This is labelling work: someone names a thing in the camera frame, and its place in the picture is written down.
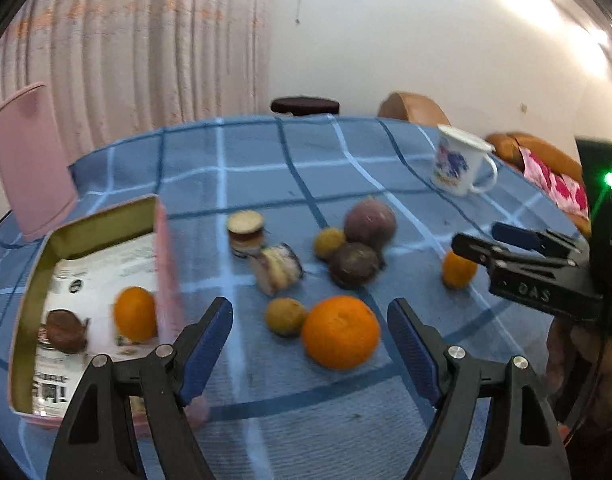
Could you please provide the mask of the person's right hand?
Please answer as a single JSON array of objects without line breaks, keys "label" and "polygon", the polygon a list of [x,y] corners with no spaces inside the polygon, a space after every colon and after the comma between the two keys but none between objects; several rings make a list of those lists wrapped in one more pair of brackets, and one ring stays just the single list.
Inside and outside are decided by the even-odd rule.
[{"label": "person's right hand", "polygon": [[612,337],[555,318],[546,379],[573,479],[612,479]]}]

